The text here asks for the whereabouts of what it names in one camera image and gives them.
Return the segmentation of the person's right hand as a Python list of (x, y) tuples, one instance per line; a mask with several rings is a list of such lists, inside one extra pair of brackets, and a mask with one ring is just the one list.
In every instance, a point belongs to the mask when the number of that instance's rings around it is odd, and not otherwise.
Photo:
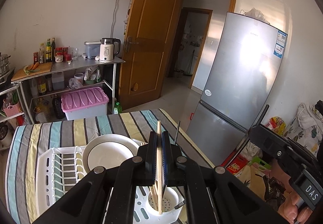
[(301, 197), (292, 191), (285, 202), (282, 203), (278, 209), (278, 214), (281, 215), (288, 223), (305, 223), (309, 216), (312, 214), (312, 210), (309, 207), (303, 208), (301, 211), (298, 210), (297, 203)]

